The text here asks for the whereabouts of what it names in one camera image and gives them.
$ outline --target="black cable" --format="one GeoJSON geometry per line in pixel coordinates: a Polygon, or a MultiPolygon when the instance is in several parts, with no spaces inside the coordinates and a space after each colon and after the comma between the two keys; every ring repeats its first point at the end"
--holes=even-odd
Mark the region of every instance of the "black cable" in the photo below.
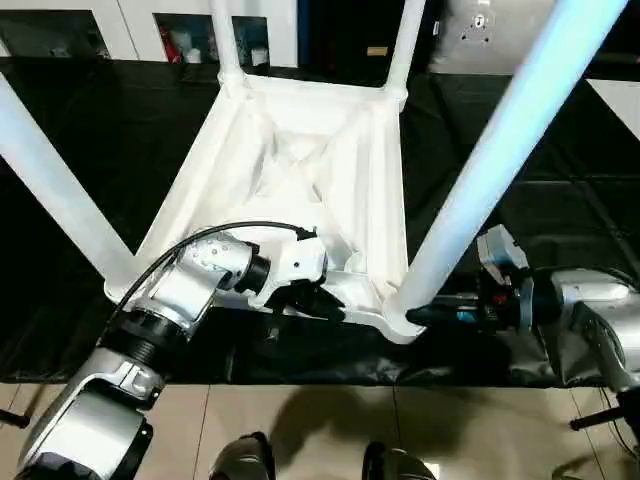
{"type": "MultiPolygon", "coordinates": [[[[600,387],[600,399],[601,401],[605,400],[607,402],[607,406],[610,409],[613,408],[613,405],[611,405],[611,400],[609,400],[609,396],[607,395],[607,392],[605,392],[604,388],[602,387],[600,387]]],[[[620,432],[620,428],[618,428],[618,424],[616,423],[616,421],[613,420],[609,422],[608,425],[609,425],[609,431],[611,432],[613,439],[620,446],[620,448],[622,448],[625,451],[625,453],[629,455],[631,458],[638,461],[639,460],[638,455],[636,455],[636,453],[631,449],[631,447],[629,447],[629,444],[627,444],[627,442],[625,441],[624,437],[622,436],[622,432],[620,432]],[[613,424],[613,429],[615,429],[615,434],[613,432],[613,429],[611,428],[611,424],[613,424]]]]}
{"type": "Polygon", "coordinates": [[[109,317],[109,322],[107,324],[111,324],[113,320],[120,315],[124,307],[127,305],[131,297],[138,291],[140,286],[149,278],[149,276],[155,272],[158,268],[160,268],[167,260],[169,260],[173,255],[178,253],[180,250],[185,248],[186,246],[194,243],[197,240],[200,240],[203,237],[211,235],[213,233],[219,233],[226,230],[231,230],[235,228],[245,228],[245,227],[269,227],[269,228],[280,228],[283,230],[291,230],[296,233],[298,239],[304,239],[315,236],[315,233],[309,232],[302,227],[296,227],[295,225],[291,225],[289,223],[282,222],[271,222],[268,220],[250,220],[245,222],[232,222],[232,223],[224,223],[222,225],[217,225],[214,227],[207,227],[199,232],[196,232],[192,235],[189,235],[183,240],[180,240],[173,247],[167,249],[162,255],[160,255],[149,267],[142,272],[142,274],[136,279],[135,282],[129,287],[127,293],[120,299],[118,305],[115,310],[109,317]]]}

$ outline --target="metal plate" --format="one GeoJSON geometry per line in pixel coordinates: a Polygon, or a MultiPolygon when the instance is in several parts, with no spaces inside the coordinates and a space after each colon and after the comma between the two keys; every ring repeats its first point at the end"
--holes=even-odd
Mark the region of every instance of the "metal plate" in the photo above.
{"type": "Polygon", "coordinates": [[[512,74],[554,0],[449,0],[430,65],[438,73],[512,74]]]}

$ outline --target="black cloth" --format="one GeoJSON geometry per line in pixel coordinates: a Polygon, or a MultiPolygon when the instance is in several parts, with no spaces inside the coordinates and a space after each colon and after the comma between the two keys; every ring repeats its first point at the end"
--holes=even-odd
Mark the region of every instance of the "black cloth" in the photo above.
{"type": "MultiPolygon", "coordinates": [[[[215,100],[216,67],[8,60],[0,71],[135,250],[215,100]]],[[[508,82],[412,78],[400,119],[410,255],[508,82]]],[[[613,267],[638,278],[640,220],[627,208],[640,191],[638,152],[637,139],[583,81],[487,225],[504,223],[533,266],[613,267]]],[[[0,381],[65,381],[112,308],[102,279],[4,162],[0,218],[0,381]]],[[[456,272],[477,267],[472,248],[456,272]]],[[[214,309],[173,381],[548,387],[599,378],[584,342],[553,325],[516,335],[452,324],[398,346],[364,326],[214,309]]]]}

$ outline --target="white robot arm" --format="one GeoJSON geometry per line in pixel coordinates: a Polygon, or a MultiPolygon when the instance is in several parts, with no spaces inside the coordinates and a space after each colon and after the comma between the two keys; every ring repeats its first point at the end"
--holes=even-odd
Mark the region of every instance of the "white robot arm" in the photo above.
{"type": "MultiPolygon", "coordinates": [[[[216,227],[180,242],[155,262],[125,295],[96,349],[32,429],[17,478],[133,478],[153,435],[142,412],[159,397],[173,360],[188,345],[216,292],[235,290],[248,295],[250,305],[264,307],[277,291],[290,290],[286,298],[295,298],[298,289],[322,290],[324,246],[314,233],[288,227],[297,240],[282,244],[276,258],[260,256],[256,245],[216,227]]],[[[324,291],[320,296],[331,304],[325,308],[340,316],[340,302],[324,291]]],[[[293,307],[313,314],[305,297],[293,307]]]]}

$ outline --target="tiled floor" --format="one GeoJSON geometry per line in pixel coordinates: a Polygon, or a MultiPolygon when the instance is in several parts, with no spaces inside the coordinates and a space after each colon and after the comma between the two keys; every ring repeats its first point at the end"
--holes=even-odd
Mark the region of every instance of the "tiled floor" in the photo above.
{"type": "MultiPolygon", "coordinates": [[[[0,402],[21,412],[40,393],[37,416],[59,391],[0,385],[0,402]]],[[[358,479],[371,440],[409,450],[444,480],[636,478],[606,425],[569,430],[600,409],[595,389],[169,386],[149,415],[155,435],[137,478],[206,480],[222,447],[256,430],[284,480],[358,479]]],[[[13,478],[25,436],[0,429],[0,480],[13,478]]]]}
{"type": "Polygon", "coordinates": [[[615,80],[589,80],[633,134],[640,138],[640,83],[615,80]]]}

